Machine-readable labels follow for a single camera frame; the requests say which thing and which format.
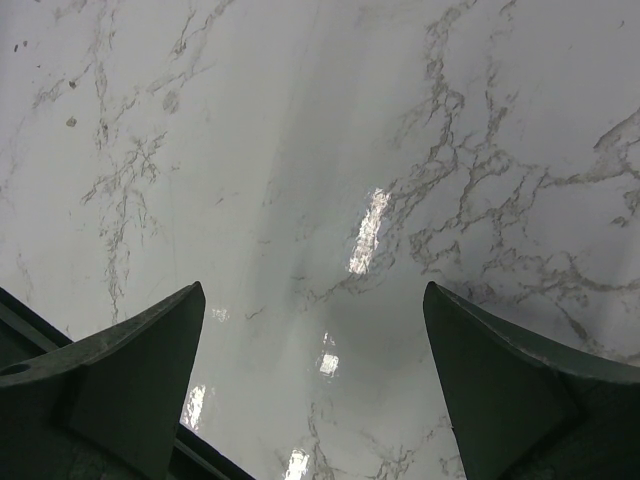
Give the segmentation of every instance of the glossy surface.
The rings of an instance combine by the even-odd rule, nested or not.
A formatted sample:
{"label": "glossy surface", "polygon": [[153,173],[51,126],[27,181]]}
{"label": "glossy surface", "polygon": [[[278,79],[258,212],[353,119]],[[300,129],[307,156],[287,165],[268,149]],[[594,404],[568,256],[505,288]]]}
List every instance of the glossy surface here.
{"label": "glossy surface", "polygon": [[427,281],[637,362],[638,22],[2,2],[0,282],[78,339],[200,280],[183,420],[257,479],[462,478]]}

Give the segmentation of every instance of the marble surface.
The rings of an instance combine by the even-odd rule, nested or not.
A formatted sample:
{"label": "marble surface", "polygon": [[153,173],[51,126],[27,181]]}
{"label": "marble surface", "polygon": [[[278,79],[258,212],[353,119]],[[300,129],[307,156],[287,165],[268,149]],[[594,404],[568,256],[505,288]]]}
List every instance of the marble surface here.
{"label": "marble surface", "polygon": [[436,280],[640,362],[635,0],[6,0],[0,283],[78,339],[200,280],[183,422],[258,480],[464,478]]}

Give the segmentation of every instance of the black object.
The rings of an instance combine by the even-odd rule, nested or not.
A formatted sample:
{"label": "black object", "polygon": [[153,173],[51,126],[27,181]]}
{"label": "black object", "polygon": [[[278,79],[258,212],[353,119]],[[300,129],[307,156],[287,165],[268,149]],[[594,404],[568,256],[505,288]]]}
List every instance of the black object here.
{"label": "black object", "polygon": [[1,479],[251,477],[178,420],[199,283],[73,343],[0,289]]}
{"label": "black object", "polygon": [[469,480],[640,478],[640,368],[549,340],[433,282],[424,315]]}

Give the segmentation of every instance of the gray spot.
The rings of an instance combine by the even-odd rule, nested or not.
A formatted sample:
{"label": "gray spot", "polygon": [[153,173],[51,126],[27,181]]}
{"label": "gray spot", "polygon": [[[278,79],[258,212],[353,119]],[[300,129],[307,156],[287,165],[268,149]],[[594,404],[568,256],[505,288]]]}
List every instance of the gray spot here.
{"label": "gray spot", "polygon": [[162,101],[162,108],[164,108],[165,112],[169,112],[169,114],[176,113],[178,111],[178,106],[180,101],[178,99],[178,92],[175,90],[171,90],[164,97]]}

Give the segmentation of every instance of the dark round hole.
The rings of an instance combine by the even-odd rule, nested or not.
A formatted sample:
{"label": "dark round hole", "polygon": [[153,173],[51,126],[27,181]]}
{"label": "dark round hole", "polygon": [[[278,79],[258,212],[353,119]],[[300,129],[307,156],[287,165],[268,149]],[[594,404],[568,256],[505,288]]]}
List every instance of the dark round hole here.
{"label": "dark round hole", "polygon": [[14,373],[26,372],[31,368],[31,365],[25,363],[16,363],[11,365],[0,372],[0,375],[13,375]]}

